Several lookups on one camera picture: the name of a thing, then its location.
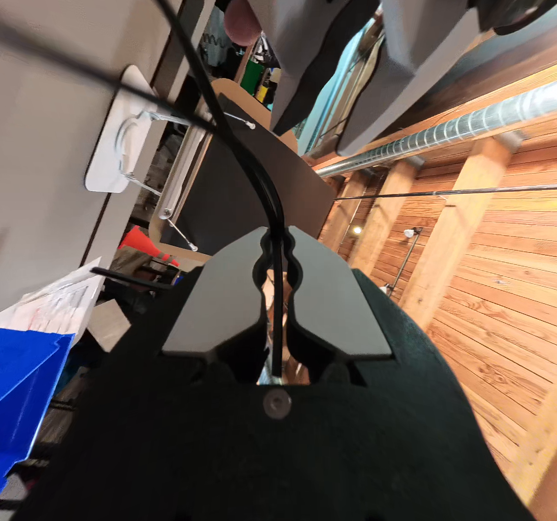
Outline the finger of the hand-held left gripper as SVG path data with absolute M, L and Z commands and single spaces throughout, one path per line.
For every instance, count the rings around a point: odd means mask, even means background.
M 306 119 L 348 42 L 379 0 L 247 0 L 281 68 L 271 129 L 283 135 Z
M 458 61 L 480 32 L 468 1 L 381 0 L 384 45 L 345 123 L 338 156 L 378 138 Z

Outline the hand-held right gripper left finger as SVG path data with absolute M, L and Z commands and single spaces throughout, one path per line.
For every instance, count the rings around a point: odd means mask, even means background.
M 260 226 L 206 262 L 162 347 L 165 355 L 208 357 L 265 320 L 268 231 Z

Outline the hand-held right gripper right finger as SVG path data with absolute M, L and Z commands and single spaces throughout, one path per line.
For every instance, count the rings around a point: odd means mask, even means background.
M 392 357 L 347 262 L 296 226 L 289 226 L 285 235 L 289 320 L 294 330 L 340 358 Z

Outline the blue plastic bin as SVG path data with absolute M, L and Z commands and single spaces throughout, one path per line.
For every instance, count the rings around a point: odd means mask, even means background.
M 1 490 L 30 455 L 74 337 L 1 329 Z

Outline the person's left hand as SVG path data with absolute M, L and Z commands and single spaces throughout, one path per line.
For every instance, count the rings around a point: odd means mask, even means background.
M 231 0 L 225 10 L 224 28 L 229 39 L 242 47 L 254 44 L 262 33 L 248 0 Z

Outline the black board with wooden edge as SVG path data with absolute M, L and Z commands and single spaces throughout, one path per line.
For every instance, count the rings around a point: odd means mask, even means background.
M 268 130 L 271 113 L 239 84 L 212 82 L 233 133 L 260 161 L 275 184 L 287 226 L 317 238 L 328 217 L 335 190 L 297 155 L 293 133 Z M 190 127 L 180 145 L 153 217 L 149 236 L 165 251 L 193 258 L 212 256 L 260 227 L 267 216 L 247 176 L 225 145 Z

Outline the orange traffic cone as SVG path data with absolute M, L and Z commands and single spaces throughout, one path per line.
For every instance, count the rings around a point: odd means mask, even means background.
M 179 263 L 175 259 L 172 259 L 170 254 L 161 251 L 152 240 L 143 233 L 140 226 L 134 225 L 132 229 L 124 235 L 117 249 L 121 250 L 124 247 L 129 247 L 147 254 L 152 258 L 163 260 L 173 267 L 180 268 Z

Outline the papers in plastic sleeve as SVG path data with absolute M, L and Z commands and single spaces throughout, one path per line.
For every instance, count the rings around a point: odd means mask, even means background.
M 73 335 L 75 346 L 84 334 L 104 284 L 104 276 L 94 274 L 101 257 L 57 281 L 23 295 L 1 312 L 1 328 Z

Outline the white stand base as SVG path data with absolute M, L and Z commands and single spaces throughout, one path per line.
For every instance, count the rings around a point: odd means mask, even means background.
M 121 193 L 129 184 L 151 127 L 157 104 L 122 89 L 108 108 L 85 174 L 88 191 Z

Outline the silver ceiling duct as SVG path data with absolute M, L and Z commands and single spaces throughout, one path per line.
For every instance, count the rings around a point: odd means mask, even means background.
M 350 173 L 437 146 L 493 134 L 555 112 L 556 81 L 317 169 L 316 173 L 320 178 Z

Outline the black ceiling rail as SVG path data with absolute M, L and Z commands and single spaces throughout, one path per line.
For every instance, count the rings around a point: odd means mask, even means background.
M 522 193 L 522 192 L 543 192 L 556 191 L 556 183 L 543 185 L 520 185 L 502 188 L 478 188 L 478 189 L 457 189 L 443 191 L 417 191 L 413 193 L 391 193 L 377 195 L 362 195 L 356 197 L 336 197 L 334 202 L 342 202 L 349 200 L 378 200 L 378 199 L 397 199 L 407 197 L 449 197 L 464 195 L 493 195 L 506 193 Z

